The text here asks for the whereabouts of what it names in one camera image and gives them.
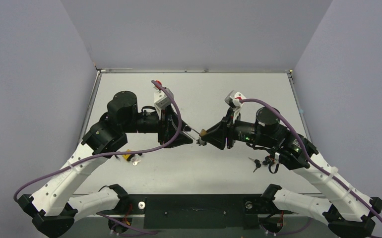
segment white table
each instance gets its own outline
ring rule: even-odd
[[[160,80],[171,89],[183,120],[200,131],[218,123],[228,106],[223,101],[233,89],[247,98],[258,98],[277,108],[302,135],[304,127],[287,74],[277,73],[104,73],[96,94],[87,130],[106,112],[106,104],[120,91],[137,95],[139,110],[153,104],[153,84]],[[241,120],[255,121],[261,105],[246,103]],[[156,134],[128,134],[126,149],[158,146]],[[104,185],[118,183],[130,194],[239,194],[262,193],[275,183],[298,193],[319,193],[306,180],[281,166],[275,175],[248,157],[263,160],[264,151],[254,151],[242,142],[231,149],[183,145],[143,155],[137,166],[112,158],[100,166],[76,191],[96,192]]]

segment bolt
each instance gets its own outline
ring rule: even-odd
[[[245,203],[245,207],[246,207],[247,209],[251,209],[251,208],[253,207],[253,203],[251,203],[250,201],[248,201],[248,202]]]
[[[139,208],[140,210],[143,210],[145,207],[146,207],[146,204],[145,204],[144,202],[139,202],[139,203],[138,203],[138,208]]]

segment robotic arm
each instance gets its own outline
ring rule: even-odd
[[[375,227],[372,220],[374,214],[357,197],[370,204],[378,214],[382,209],[382,200],[378,197],[368,197],[355,189],[338,173],[336,167],[325,161],[312,143],[298,135],[310,160],[329,175],[313,166],[304,156],[298,139],[287,127],[280,124],[280,119],[270,109],[260,108],[254,123],[240,121],[242,101],[245,101],[245,97],[232,91],[225,99],[230,106],[226,116],[210,129],[202,130],[197,140],[198,144],[209,143],[223,150],[225,146],[231,149],[236,141],[241,141],[254,150],[267,151],[269,156],[263,164],[269,166],[271,173],[276,173],[279,164],[283,164],[287,169],[308,180],[326,199],[297,194],[270,184],[261,196],[265,203],[275,207],[276,211],[289,210],[319,220],[341,238],[370,236]],[[274,172],[271,171],[272,165],[276,166]],[[333,177],[338,178],[349,190]]]
[[[160,87],[155,87],[154,107],[143,107],[141,112],[137,110],[137,97],[134,93],[117,93],[108,103],[108,111],[101,116],[99,122],[91,126],[81,144],[62,167],[70,168],[52,177],[32,195],[24,194],[17,199],[17,203],[32,217],[32,223],[40,232],[50,238],[57,238],[74,222],[86,216],[104,210],[125,209],[129,204],[128,193],[118,184],[93,194],[71,197],[86,178],[112,155],[87,160],[80,165],[76,162],[90,155],[116,152],[127,144],[126,133],[158,133],[158,142],[161,145],[171,140],[177,131],[179,119],[171,106],[172,92]],[[165,148],[193,142],[186,132],[191,131],[191,128],[183,121],[181,124],[181,133]]]

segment gray wall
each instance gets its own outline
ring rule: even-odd
[[[98,68],[293,69],[331,0],[62,0]]]
[[[324,157],[362,192],[382,198],[382,1],[334,0],[294,78]]]
[[[74,150],[95,76],[59,0],[0,0],[0,238],[39,236],[12,195]]]

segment table surface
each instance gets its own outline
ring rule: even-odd
[[[197,131],[208,129],[225,116],[224,98],[237,90],[247,98],[261,99],[277,108],[305,135],[299,110],[285,73],[104,73],[97,90],[87,129],[106,112],[106,104],[120,91],[137,95],[138,107],[153,105],[153,84],[159,80],[175,96],[183,120]],[[241,120],[253,122],[261,105],[245,103]],[[126,149],[158,146],[156,134],[127,134]],[[242,142],[230,150],[195,143],[144,154],[137,166],[114,157],[101,165],[76,194],[96,192],[118,183],[130,194],[240,194],[262,193],[270,183],[298,193],[319,193],[302,177],[281,166],[277,174],[266,167],[255,173],[248,157],[263,160],[265,151],[254,151]]]

